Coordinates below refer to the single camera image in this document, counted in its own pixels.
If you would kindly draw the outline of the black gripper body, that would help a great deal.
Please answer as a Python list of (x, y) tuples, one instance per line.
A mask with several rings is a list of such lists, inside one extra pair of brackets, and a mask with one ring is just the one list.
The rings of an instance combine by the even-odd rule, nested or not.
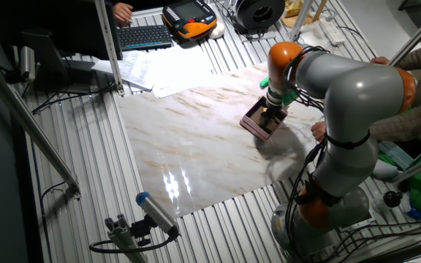
[(272, 104), (268, 104), (266, 110), (264, 112), (264, 116), (266, 118), (283, 118), (284, 111), (282, 107), (274, 106)]

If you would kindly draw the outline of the brown-sleeved person's left hand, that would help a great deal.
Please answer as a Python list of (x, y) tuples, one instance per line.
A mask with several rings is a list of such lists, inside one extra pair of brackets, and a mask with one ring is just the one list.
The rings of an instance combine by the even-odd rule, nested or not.
[(324, 121), (317, 122), (311, 127), (311, 133), (317, 142), (324, 141), (326, 131), (326, 123)]

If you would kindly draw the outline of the dark-sleeved person's right hand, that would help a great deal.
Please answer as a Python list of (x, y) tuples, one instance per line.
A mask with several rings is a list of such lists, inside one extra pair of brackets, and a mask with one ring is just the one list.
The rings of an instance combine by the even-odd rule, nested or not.
[(118, 2), (113, 5), (113, 13), (115, 19), (118, 20), (120, 27), (126, 27), (129, 25), (132, 19), (133, 6)]

